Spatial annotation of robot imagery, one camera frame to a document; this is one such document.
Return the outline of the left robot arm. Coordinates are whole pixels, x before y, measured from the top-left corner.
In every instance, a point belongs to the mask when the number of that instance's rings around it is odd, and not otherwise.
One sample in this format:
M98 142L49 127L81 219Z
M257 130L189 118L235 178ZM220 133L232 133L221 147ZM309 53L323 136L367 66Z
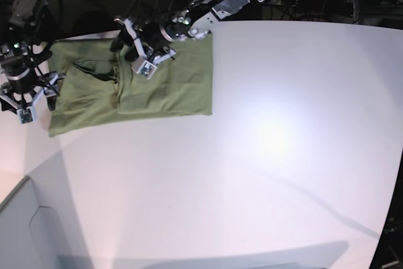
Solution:
M126 55L134 73L150 79L160 63L175 56L172 44L187 39L201 40L212 26L239 12L251 0L189 0L186 6L144 21L117 17L121 25L111 44L112 52L128 47ZM48 15L48 0L14 0L7 27L1 36L1 109L18 116L21 123L35 120L35 105L46 97L53 110L60 94L58 72L43 73L39 66L52 56L49 40L40 53L38 31Z

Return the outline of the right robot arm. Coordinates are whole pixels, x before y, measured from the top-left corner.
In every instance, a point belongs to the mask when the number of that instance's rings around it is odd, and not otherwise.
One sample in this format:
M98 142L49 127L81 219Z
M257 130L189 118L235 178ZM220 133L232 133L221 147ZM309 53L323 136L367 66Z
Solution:
M59 7L56 29L64 15L63 0ZM35 105L45 96L51 109L59 95L58 72L43 73L39 65L52 56L50 50L57 34L54 33L38 54L33 46L40 43L38 35L42 21L50 17L48 0L14 0L11 14L1 35L1 73L6 82L1 85L1 110L12 112L22 123L35 120Z

